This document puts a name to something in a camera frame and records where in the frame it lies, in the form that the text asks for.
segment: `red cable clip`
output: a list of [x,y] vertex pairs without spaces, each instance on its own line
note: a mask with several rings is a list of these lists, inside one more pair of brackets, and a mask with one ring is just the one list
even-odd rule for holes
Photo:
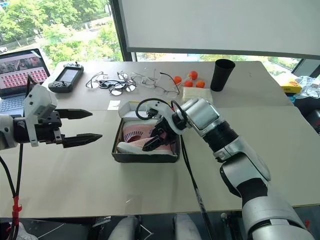
[[12,206],[12,223],[14,226],[19,225],[19,212],[22,210],[22,205],[18,205],[19,196],[15,196],[13,198],[13,206]]

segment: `pink shoe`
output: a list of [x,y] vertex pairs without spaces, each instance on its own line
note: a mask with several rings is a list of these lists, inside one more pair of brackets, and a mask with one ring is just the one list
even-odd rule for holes
[[152,139],[152,137],[148,137],[148,138],[144,138],[144,139],[140,139],[140,140],[132,141],[132,142],[121,141],[116,146],[116,149],[118,150],[119,153],[122,153],[122,154],[173,155],[173,152],[171,150],[170,145],[161,145],[152,151],[142,151],[142,148],[145,145],[145,143],[151,139]]
[[125,122],[122,128],[124,141],[131,143],[140,139],[150,138],[156,123],[156,119]]

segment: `eyeglasses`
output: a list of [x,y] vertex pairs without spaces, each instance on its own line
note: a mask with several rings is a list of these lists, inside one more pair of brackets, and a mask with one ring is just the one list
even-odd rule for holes
[[128,74],[125,72],[117,72],[119,80],[108,79],[108,75],[103,71],[95,74],[86,84],[87,88],[95,89],[108,89],[109,93],[113,96],[121,95],[124,90],[132,92],[136,89],[136,82],[128,79]]
[[172,82],[174,83],[176,90],[166,90],[163,87],[157,85],[158,79],[156,78],[155,73],[153,74],[153,77],[147,77],[147,76],[144,76],[144,75],[137,73],[137,72],[133,72],[132,75],[133,76],[131,77],[131,79],[133,81],[140,83],[142,86],[144,86],[146,88],[154,88],[155,93],[158,95],[166,94],[166,96],[168,98],[174,99],[180,94],[180,90],[179,90],[177,84],[175,83],[174,79],[167,73],[160,72],[160,75],[168,76],[172,80]]

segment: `paper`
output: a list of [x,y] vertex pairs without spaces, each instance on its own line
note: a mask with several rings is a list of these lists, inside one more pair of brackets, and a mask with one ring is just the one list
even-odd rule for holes
[[111,100],[107,110],[118,110],[120,106],[120,100]]

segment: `laptop keyboard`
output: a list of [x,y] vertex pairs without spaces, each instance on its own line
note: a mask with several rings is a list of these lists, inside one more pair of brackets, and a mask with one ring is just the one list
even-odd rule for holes
[[0,112],[11,111],[14,109],[21,109],[24,107],[25,96],[16,96],[0,101]]

